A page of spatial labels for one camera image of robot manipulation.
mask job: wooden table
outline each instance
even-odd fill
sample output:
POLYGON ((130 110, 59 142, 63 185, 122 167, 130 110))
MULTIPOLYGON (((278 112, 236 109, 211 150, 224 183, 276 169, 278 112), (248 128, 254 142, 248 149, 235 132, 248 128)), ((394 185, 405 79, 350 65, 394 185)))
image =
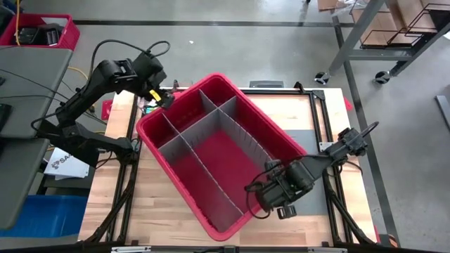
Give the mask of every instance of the wooden table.
MULTIPOLYGON (((324 91, 333 138, 337 140, 338 133, 349 127, 344 99, 340 89, 324 89, 324 91)), ((314 129, 307 96, 251 95, 250 97, 282 129, 314 129)), ((106 128, 107 136, 114 138, 126 136, 132 102, 133 95, 130 93, 122 92, 120 95, 116 95, 106 128)), ((319 119, 321 133, 325 139, 320 108, 319 119)), ((110 161, 97 170, 79 233, 80 240, 89 237, 110 211, 118 171, 119 163, 117 161, 110 161)), ((349 213, 367 236, 376 240, 360 171, 352 165, 345 165, 341 177, 349 213)), ((340 237, 343 239, 345 237, 342 219, 337 210, 335 213, 337 213, 340 237)), ((120 231, 121 221, 122 216, 119 214, 115 237, 120 231)), ((330 224, 326 215, 296 216, 291 219, 279 220, 274 214, 266 220, 250 220, 226 242, 212 240, 144 145, 141 151, 127 234, 127 242, 130 243, 131 240, 139 240, 140 245, 177 246, 317 247, 323 241, 332 244, 330 224)))

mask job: caster wheel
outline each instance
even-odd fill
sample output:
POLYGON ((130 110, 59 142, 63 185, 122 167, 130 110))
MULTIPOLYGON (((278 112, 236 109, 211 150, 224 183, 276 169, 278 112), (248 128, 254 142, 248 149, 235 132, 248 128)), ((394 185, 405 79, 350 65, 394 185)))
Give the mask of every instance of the caster wheel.
POLYGON ((330 79, 330 75, 325 72, 319 72, 316 74, 314 81, 318 84, 326 85, 328 80, 330 79))
POLYGON ((386 84, 391 79, 391 75, 388 71, 380 71, 375 75, 373 80, 376 84, 386 84))

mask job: blue bin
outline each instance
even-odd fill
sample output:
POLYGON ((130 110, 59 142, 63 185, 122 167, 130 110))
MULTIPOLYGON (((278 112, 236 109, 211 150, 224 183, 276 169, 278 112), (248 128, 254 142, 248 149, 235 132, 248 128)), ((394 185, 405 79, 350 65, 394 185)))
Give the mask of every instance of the blue bin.
POLYGON ((30 195, 14 227, 0 237, 56 238, 79 232, 87 197, 30 195))

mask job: red plastic bin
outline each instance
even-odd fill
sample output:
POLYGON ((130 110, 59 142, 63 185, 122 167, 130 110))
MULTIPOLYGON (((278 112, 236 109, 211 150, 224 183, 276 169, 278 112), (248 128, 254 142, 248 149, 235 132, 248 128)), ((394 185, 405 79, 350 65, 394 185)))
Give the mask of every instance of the red plastic bin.
MULTIPOLYGON (((251 218, 244 186, 270 159, 306 152, 222 74, 183 92, 137 131, 208 235, 227 240, 251 218)), ((261 207, 250 194, 250 208, 261 207)))
MULTIPOLYGON (((43 47, 43 48, 66 48, 72 51, 75 50, 79 39, 79 30, 73 23, 72 16, 67 14, 31 14, 21 13, 19 16, 19 27, 22 26, 38 26, 46 24, 43 18, 57 18, 66 19, 67 24, 64 26, 63 33, 59 42, 55 46, 40 46, 40 45, 24 45, 31 47, 43 47)), ((0 46, 14 46, 13 38, 15 36, 15 21, 16 17, 9 22, 4 33, 0 37, 0 46)))

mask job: gray floor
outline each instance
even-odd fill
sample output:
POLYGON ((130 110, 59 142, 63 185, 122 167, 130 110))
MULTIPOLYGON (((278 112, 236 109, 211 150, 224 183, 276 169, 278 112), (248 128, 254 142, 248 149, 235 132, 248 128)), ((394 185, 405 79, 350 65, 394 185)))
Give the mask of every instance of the gray floor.
MULTIPOLYGON (((313 0, 307 8, 300 0, 25 0, 28 12, 70 13, 76 19, 307 21, 330 22, 313 0)), ((341 20, 349 22, 348 16, 341 20)), ((147 47, 165 39, 171 51, 160 57, 168 78, 189 85, 211 72, 223 72, 241 87, 252 80, 296 81, 317 87, 312 78, 326 70, 338 45, 333 28, 311 27, 192 27, 192 26, 79 26, 82 36, 71 66, 88 70, 94 46, 104 39, 122 39, 147 47)), ((132 48, 105 45, 102 59, 134 58, 132 48)), ((372 138, 402 247, 448 252, 450 249, 450 132, 434 96, 448 84, 450 41, 440 39, 389 84, 371 83, 374 74, 393 66, 386 62, 352 62, 368 122, 380 121, 372 138)), ((83 85, 76 72, 64 80, 83 85)), ((351 99, 343 68, 329 87, 339 87, 351 99)), ((61 86, 60 91, 70 94, 61 86)), ((357 128, 354 112, 350 122, 357 128)), ((104 126, 82 119, 92 130, 104 126)), ((374 223, 382 233, 377 195, 366 160, 364 182, 374 223)))

